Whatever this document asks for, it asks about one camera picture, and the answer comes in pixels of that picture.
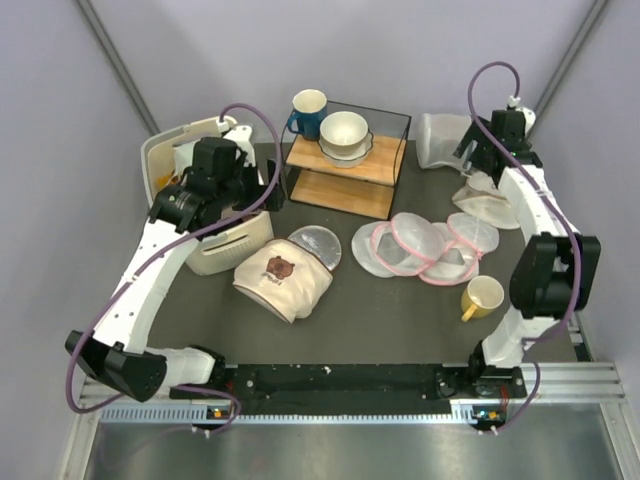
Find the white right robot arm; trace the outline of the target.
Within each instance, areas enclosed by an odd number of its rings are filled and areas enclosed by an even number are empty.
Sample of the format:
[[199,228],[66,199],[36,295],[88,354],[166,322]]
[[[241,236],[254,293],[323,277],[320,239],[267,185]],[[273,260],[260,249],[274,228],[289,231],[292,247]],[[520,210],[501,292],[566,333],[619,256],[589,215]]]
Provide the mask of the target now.
[[499,326],[469,357],[466,380],[487,396],[513,380],[525,353],[552,339],[588,301],[601,244],[569,222],[527,139],[532,111],[507,107],[476,118],[454,154],[489,176],[513,209],[525,249],[511,276],[510,306]]

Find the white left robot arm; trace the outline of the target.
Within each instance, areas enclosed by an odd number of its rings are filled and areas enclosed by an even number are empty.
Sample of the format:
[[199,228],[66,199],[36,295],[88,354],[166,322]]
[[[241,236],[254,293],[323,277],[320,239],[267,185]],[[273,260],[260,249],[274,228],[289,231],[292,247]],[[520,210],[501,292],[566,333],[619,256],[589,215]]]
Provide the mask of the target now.
[[250,126],[233,118],[196,122],[149,139],[142,166],[150,209],[136,252],[96,323],[72,331],[65,348],[91,379],[139,402],[162,388],[194,385],[205,396],[226,387],[224,359],[203,347],[155,349],[148,345],[156,315],[183,264],[206,273],[220,263],[196,262],[203,247],[249,217],[279,210],[280,162],[262,177]]

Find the blue zipper white mesh bag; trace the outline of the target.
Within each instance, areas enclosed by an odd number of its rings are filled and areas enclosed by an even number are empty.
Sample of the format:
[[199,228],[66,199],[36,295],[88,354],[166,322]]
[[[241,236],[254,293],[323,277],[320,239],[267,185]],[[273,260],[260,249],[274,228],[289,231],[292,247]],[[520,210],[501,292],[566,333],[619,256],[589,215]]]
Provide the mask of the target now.
[[472,120],[469,115],[422,114],[417,128],[416,153],[422,169],[453,168],[464,170],[467,153],[453,155]]

